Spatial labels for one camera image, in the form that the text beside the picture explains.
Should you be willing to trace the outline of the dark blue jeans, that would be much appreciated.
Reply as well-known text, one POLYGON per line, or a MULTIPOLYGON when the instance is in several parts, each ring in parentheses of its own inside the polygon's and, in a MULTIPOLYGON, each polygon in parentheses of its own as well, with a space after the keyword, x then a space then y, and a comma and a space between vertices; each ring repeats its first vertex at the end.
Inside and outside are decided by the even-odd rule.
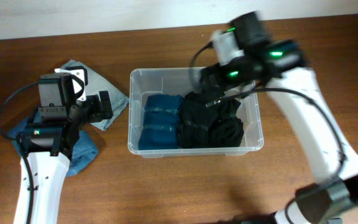
MULTIPOLYGON (((10 129, 7 132, 7 135, 9 137, 14 138, 17 135, 17 133, 22 132, 29 118, 31 118, 31 116, 24 118, 19 124, 17 124, 12 129, 10 129)), ((34 122, 39 122, 39 120, 40 120, 39 112, 36 112, 34 122)), ((15 150, 17 151, 18 155, 20 155, 19 146, 16 143, 16 140, 12 140, 11 142, 15 150)), ((82 130, 80 132, 79 140, 74 145, 73 155, 71 158, 69 170, 66 174, 66 177, 71 177, 81 172, 96 158, 98 152, 99 152, 98 148, 96 147, 92 139, 85 132, 85 130, 82 130)))

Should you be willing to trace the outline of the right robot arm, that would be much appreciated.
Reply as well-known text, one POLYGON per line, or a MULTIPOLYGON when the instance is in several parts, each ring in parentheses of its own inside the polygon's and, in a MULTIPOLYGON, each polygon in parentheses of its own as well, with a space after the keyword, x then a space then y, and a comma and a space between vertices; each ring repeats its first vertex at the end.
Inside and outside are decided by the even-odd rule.
POLYGON ((255 12, 233 19, 211 34, 217 64, 202 69, 202 90, 215 94, 208 106, 223 103, 222 92, 258 83, 242 92, 266 92, 280 108, 308 160, 314 183, 296 191, 283 209, 261 223, 340 223, 358 207, 358 154, 343 135, 320 92, 314 70, 293 40, 273 41, 255 12))

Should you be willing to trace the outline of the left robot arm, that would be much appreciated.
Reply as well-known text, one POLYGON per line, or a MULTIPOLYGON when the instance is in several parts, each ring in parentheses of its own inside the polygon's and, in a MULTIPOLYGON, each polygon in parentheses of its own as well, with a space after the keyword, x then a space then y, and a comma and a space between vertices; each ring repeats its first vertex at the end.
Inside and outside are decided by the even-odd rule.
POLYGON ((30 119, 17 134, 21 186, 14 223, 56 223, 63 183, 83 126, 113 116, 107 91, 87 96, 85 81, 70 73, 38 81, 40 120, 30 119))

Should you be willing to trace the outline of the black garment with tape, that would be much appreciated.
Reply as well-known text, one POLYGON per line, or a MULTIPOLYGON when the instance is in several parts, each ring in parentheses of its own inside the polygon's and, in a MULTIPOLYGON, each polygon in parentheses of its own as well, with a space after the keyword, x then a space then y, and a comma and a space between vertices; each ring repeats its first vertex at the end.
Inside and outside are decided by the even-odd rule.
POLYGON ((209 147, 239 147, 244 136, 243 122, 236 116, 241 103, 235 99, 211 107, 218 117, 209 130, 209 147))

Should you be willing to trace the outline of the light blue jeans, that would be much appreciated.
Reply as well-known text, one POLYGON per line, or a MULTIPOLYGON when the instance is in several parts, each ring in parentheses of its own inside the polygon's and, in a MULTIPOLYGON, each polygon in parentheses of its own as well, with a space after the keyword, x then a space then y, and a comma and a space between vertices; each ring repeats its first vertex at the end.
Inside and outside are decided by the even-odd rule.
POLYGON ((106 131, 114 120, 124 111, 129 98, 123 94, 118 88, 116 88, 107 79, 99 75, 97 72, 83 64, 82 62, 70 60, 66 64, 61 66, 61 69, 68 70, 71 67, 81 66, 86 69, 88 76, 88 84, 85 86, 87 95, 99 94, 100 91, 108 91, 109 99, 112 108, 112 118, 104 119, 98 123, 92 123, 96 128, 106 131))

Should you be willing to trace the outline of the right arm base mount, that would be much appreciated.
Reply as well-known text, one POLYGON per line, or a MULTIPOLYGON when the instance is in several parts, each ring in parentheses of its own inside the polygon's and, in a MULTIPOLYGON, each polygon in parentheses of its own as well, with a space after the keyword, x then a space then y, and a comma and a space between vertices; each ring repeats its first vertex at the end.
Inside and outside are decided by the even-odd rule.
MULTIPOLYGON (((252 218, 246 220, 238 220, 240 224, 277 224, 274 219, 275 214, 272 213, 270 215, 257 215, 252 218)), ((324 224, 343 224, 343 220, 341 218, 332 218, 326 221, 324 224)))

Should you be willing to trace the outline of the clear plastic storage bin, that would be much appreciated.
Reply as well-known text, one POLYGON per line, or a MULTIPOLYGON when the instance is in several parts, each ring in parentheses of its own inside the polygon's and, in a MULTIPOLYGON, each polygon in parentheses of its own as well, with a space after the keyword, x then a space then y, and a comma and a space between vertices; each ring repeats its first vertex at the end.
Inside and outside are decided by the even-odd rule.
POLYGON ((264 146, 264 135, 256 94, 239 100, 241 105, 236 116, 243 122, 244 136, 238 147, 139 149, 147 98, 156 94, 185 96, 193 91, 188 72, 188 68, 137 68, 132 71, 129 92, 128 150, 146 159, 177 156, 242 156, 260 150, 264 146))

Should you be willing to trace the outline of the teal garment with tape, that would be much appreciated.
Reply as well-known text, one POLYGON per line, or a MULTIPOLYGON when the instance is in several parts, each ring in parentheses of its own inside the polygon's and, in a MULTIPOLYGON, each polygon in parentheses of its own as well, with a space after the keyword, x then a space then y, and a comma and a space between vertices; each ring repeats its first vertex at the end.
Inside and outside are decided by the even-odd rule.
POLYGON ((184 100, 180 95, 150 95, 144 112, 143 129, 138 148, 146 150, 178 149, 177 126, 179 107, 184 100))

